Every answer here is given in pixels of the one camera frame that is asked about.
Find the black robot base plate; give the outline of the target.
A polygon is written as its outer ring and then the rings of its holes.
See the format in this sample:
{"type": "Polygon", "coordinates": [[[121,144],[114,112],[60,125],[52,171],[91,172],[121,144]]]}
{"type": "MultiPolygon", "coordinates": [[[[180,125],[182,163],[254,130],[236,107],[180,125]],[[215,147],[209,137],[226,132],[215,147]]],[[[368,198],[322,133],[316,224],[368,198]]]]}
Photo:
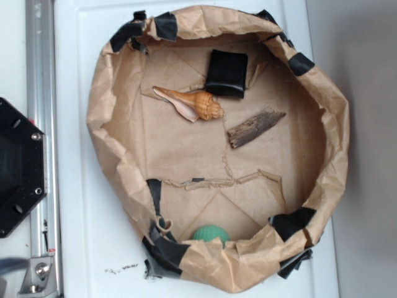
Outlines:
{"type": "Polygon", "coordinates": [[[41,130],[1,98],[1,238],[46,194],[44,140],[41,130]]]}

